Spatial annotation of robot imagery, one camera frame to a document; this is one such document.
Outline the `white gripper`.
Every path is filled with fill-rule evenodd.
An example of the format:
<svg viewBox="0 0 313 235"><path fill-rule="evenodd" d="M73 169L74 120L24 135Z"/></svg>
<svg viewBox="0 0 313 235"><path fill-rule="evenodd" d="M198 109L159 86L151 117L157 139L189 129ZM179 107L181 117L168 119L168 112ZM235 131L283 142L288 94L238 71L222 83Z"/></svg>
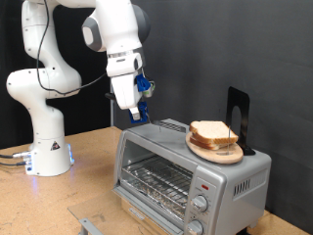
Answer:
<svg viewBox="0 0 313 235"><path fill-rule="evenodd" d="M113 77L112 88L119 107L122 110L130 109L131 117L139 120L141 116L136 106L141 98L141 93L135 83L136 75L137 72Z"/></svg>

